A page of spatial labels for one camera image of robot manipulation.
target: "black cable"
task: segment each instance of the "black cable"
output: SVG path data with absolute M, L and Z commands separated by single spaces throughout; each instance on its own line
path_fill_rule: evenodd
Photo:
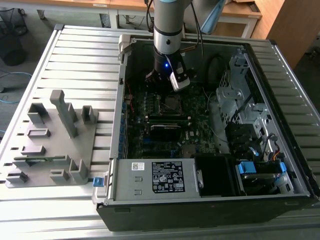
M 204 69 L 204 72 L 205 72 L 204 84 L 205 85 L 209 84 L 209 70 L 210 70 L 211 63 L 213 62 L 214 59 L 221 59 L 223 61 L 225 71 L 228 70 L 228 68 L 229 68 L 227 61 L 219 53 L 215 53 L 215 54 L 209 56 L 209 58 L 207 59 L 207 64 Z
M 194 50 L 194 49 L 196 49 L 196 47 L 199 45 L 199 36 L 200 36 L 200 34 L 199 34 L 199 28 L 198 28 L 198 25 L 197 25 L 197 16 L 196 16 L 196 11 L 195 11 L 195 9 L 194 8 L 192 8 L 192 10 L 193 10 L 193 15 L 194 15 L 194 21 L 195 21 L 195 26 L 196 26 L 196 43 L 195 43 L 195 45 L 193 45 L 193 46 L 189 46 L 189 47 L 186 47 L 186 48 L 184 48 L 184 49 L 182 49 L 181 51 L 180 51 L 180 53 L 186 53 L 186 52 L 188 52 L 188 51 L 190 51 L 190 50 Z
M 149 26 L 149 20 L 148 20 L 148 16 L 150 17 L 150 20 L 152 21 L 152 18 L 151 18 L 151 14 L 150 14 L 150 7 L 151 7 L 151 4 L 153 3 L 154 0 L 151 0 L 148 4 L 148 7 L 146 9 L 146 26 L 148 27 L 148 30 L 151 31 L 152 29 L 150 29 L 150 26 Z
M 233 114 L 233 116 L 232 116 L 231 119 L 230 119 L 230 122 L 232 122 L 233 119 L 234 119 L 239 113 L 241 113 L 241 112 L 245 109 L 246 105 L 248 104 L 248 102 L 250 101 L 251 98 L 252 98 L 252 93 L 250 93 L 250 95 L 246 98 L 246 100 L 245 100 L 245 101 L 243 102 L 243 104 L 238 108 L 238 110 L 235 111 L 235 113 Z
M 195 19 L 195 25 L 196 25 L 196 28 L 198 29 L 198 30 L 197 30 L 197 34 L 200 33 L 200 38 L 201 38 L 201 54 L 202 54 L 202 57 L 204 57 L 204 41 L 203 41 L 203 38 L 202 38 L 202 32 L 201 32 L 201 28 L 200 28 L 199 21 L 198 21 L 198 18 L 197 18 L 196 10 L 195 10 L 194 4 L 193 4 L 192 2 L 191 2 L 191 8 L 192 8 L 193 15 L 194 15 L 194 19 Z

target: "wooden desk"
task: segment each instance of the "wooden desk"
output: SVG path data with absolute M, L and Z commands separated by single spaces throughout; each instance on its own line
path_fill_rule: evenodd
M 108 5 L 112 28 L 118 28 L 118 15 L 146 16 L 147 7 L 142 0 L 110 0 Z M 253 12 L 247 3 L 231 2 L 224 6 L 220 23 L 243 24 L 242 38 L 250 38 L 257 21 L 261 19 L 260 12 Z
M 3 0 L 0 7 L 109 14 L 111 28 L 119 28 L 119 15 L 146 16 L 143 0 Z M 231 2 L 224 6 L 221 23 L 244 24 L 243 38 L 250 38 L 261 13 L 251 11 L 246 3 Z

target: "blue cable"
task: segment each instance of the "blue cable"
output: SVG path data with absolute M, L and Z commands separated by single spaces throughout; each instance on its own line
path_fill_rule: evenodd
M 0 79 L 3 78 L 3 77 L 5 77 L 5 76 L 8 76 L 8 75 L 10 75 L 10 74 L 17 74 L 17 75 L 19 75 L 19 74 L 24 74 L 24 75 L 28 75 L 28 76 L 30 77 L 30 79 L 32 78 L 32 74 L 30 74 L 30 73 L 28 73 L 28 72 L 24 72 L 24 71 L 7 72 L 7 71 L 3 71 L 3 70 L 0 69 L 0 72 L 5 73 L 4 75 L 0 76 Z M 0 99 L 0 102 L 1 102 L 1 103 L 4 103 L 4 104 L 17 104 L 17 103 L 19 103 L 20 101 L 5 101 L 5 100 Z
M 28 73 L 28 72 L 24 72 L 24 71 L 13 71 L 13 72 L 7 72 L 5 74 L 3 74 L 2 76 L 0 76 L 0 78 L 3 78 L 7 75 L 11 75 L 11 74 L 24 74 L 24 75 L 28 75 L 31 79 L 32 77 L 32 74 Z
M 0 102 L 4 103 L 4 104 L 17 104 L 19 103 L 20 101 L 5 101 L 5 100 L 1 100 L 0 99 Z

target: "wire mesh trash bin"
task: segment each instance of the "wire mesh trash bin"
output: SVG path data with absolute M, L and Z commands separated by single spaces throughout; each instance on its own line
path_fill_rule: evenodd
M 7 21 L 0 21 L 0 58 L 8 66 L 19 65 L 26 59 L 15 26 Z
M 22 36 L 28 32 L 28 28 L 23 15 L 24 11 L 18 8 L 0 10 L 0 21 L 4 21 L 5 23 L 12 23 L 14 26 L 15 34 L 18 36 Z

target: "desk leg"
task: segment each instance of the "desk leg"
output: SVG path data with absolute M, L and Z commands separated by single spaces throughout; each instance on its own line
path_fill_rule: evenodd
M 43 19 L 46 18 L 46 16 L 45 16 L 45 10 L 37 10 L 37 13 L 38 13 L 39 18 L 40 18 L 41 20 L 43 20 Z
M 255 26 L 257 24 L 258 19 L 249 18 L 249 22 L 245 25 L 244 31 L 242 33 L 242 38 L 249 39 L 251 38 L 252 33 L 254 32 Z
M 119 28 L 119 15 L 117 9 L 108 9 L 109 16 L 110 16 L 110 23 L 112 29 L 118 29 Z

